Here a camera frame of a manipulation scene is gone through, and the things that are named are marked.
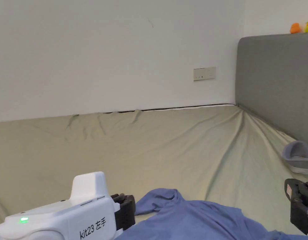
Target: wall outlet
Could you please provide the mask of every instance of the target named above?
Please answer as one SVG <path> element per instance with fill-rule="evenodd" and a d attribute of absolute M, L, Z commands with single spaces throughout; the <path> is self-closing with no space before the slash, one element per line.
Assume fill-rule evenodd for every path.
<path fill-rule="evenodd" d="M 194 81 L 215 79 L 216 78 L 216 67 L 198 68 L 193 70 Z"/>

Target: slipper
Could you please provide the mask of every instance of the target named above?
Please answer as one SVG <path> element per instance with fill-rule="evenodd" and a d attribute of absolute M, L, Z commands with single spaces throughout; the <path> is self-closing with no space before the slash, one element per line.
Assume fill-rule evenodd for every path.
<path fill-rule="evenodd" d="M 308 175 L 308 144 L 306 142 L 295 141 L 286 145 L 282 156 L 292 172 Z"/>

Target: blue cloth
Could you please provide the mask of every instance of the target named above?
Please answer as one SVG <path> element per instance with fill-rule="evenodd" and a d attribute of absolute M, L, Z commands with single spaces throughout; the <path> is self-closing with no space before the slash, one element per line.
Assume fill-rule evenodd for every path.
<path fill-rule="evenodd" d="M 307 236 L 269 232 L 238 208 L 186 201 L 176 189 L 152 190 L 136 204 L 136 215 L 151 212 L 157 214 L 127 229 L 116 240 L 308 240 Z"/>

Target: wrinkled sheet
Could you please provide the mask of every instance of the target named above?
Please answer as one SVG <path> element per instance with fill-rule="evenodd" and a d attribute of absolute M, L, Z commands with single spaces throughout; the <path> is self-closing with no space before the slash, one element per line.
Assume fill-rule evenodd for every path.
<path fill-rule="evenodd" d="M 293 141 L 236 106 L 0 122 L 0 223 L 68 199 L 76 175 L 103 171 L 110 194 L 176 188 L 186 200 L 241 208 L 267 230 L 289 221 L 280 158 Z M 149 217 L 137 217 L 137 221 Z"/>

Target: gray headboard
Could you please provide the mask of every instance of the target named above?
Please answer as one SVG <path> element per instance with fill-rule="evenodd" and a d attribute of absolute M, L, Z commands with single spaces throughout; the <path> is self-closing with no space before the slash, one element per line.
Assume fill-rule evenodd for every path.
<path fill-rule="evenodd" d="M 308 142 L 308 33 L 239 41 L 236 104 Z"/>

